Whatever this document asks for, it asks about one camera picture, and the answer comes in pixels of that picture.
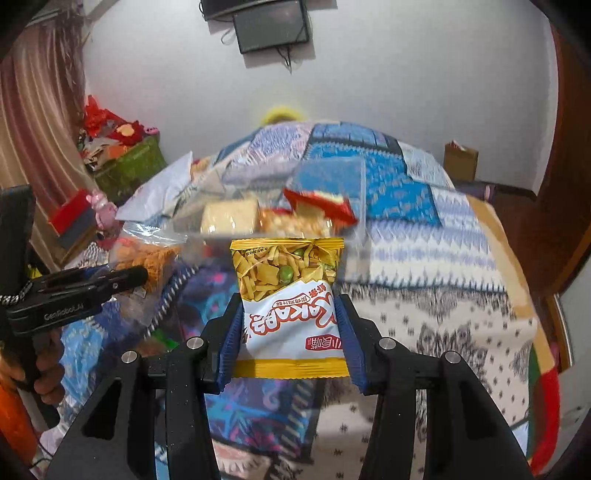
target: television screen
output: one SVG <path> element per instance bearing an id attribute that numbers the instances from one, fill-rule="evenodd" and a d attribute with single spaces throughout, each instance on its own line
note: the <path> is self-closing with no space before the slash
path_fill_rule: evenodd
<path id="1" fill-rule="evenodd" d="M 222 17 L 253 5 L 264 4 L 275 0 L 201 0 L 205 20 Z"/>
<path id="2" fill-rule="evenodd" d="M 308 41 L 300 0 L 286 0 L 244 10 L 234 15 L 240 53 Z"/>

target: human hand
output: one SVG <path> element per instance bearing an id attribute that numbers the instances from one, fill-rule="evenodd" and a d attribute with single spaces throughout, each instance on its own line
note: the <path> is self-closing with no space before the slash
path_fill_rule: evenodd
<path id="1" fill-rule="evenodd" d="M 61 342 L 61 330 L 50 332 L 50 343 L 45 350 L 37 355 L 37 368 L 41 372 L 33 388 L 41 396 L 43 403 L 57 405 L 64 398 L 65 390 L 61 386 L 64 378 L 64 367 L 59 363 L 64 354 Z M 9 390 L 15 390 L 14 380 L 24 381 L 25 372 L 20 365 L 2 356 L 0 352 L 0 384 Z"/>

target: bed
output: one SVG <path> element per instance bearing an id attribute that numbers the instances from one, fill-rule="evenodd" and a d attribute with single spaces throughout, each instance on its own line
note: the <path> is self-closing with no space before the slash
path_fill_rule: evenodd
<path id="1" fill-rule="evenodd" d="M 227 169 L 255 171 L 330 157 L 362 157 L 367 165 L 369 268 L 365 275 L 346 273 L 338 288 L 384 336 L 426 355 L 458 351 L 539 472 L 552 455 L 558 430 L 557 371 L 548 342 L 493 208 L 456 191 L 430 154 L 347 122 L 271 125 L 193 165 L 190 184 L 148 223 L 164 227 L 174 221 Z M 105 252 L 91 245 L 79 264 L 105 261 Z M 181 336 L 198 335 L 234 291 L 233 271 L 219 265 L 201 270 L 171 314 Z M 61 424 L 43 437 L 49 449 L 100 379 L 142 337 L 130 325 L 121 321 L 112 301 L 102 314 L 64 330 L 66 398 Z M 222 395 L 207 398 L 224 478 L 357 478 L 374 410 L 375 399 L 361 396 L 348 379 L 237 378 Z M 425 394 L 419 391 L 412 478 L 422 478 L 426 422 Z M 168 478 L 164 445 L 157 433 L 159 479 Z"/>

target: yellow and white snack packet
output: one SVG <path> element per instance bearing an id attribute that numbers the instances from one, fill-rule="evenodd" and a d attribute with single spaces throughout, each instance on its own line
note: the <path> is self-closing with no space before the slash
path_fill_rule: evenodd
<path id="1" fill-rule="evenodd" d="M 234 377 L 347 377 L 335 298 L 342 238 L 252 238 L 230 246 L 244 305 Z"/>

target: brown box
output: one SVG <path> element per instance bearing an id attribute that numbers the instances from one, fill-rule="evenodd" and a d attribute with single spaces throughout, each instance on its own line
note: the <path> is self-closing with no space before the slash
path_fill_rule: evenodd
<path id="1" fill-rule="evenodd" d="M 464 147 L 456 142 L 445 146 L 443 168 L 452 180 L 474 180 L 477 166 L 478 150 Z"/>

